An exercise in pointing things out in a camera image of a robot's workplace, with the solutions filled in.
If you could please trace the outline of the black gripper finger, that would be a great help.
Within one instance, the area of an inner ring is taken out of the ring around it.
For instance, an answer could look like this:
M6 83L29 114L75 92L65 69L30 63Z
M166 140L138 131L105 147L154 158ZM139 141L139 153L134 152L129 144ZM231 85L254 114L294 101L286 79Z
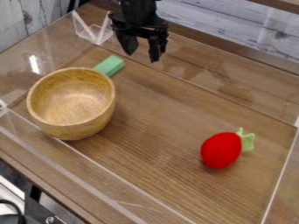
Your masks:
M169 42L167 37L153 36L149 39L149 45L150 45L149 54L151 62L157 62L161 59L161 56L166 52L167 42Z
M127 31L115 30L118 41L125 52L133 55L139 47L138 38Z

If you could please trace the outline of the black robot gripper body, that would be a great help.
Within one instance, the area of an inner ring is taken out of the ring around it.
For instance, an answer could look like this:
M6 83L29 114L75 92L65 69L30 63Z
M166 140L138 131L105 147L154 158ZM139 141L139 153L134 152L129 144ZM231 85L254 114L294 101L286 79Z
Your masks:
M157 14L159 0L119 0L121 9L109 13L113 29L127 31L137 38L169 38L169 23Z

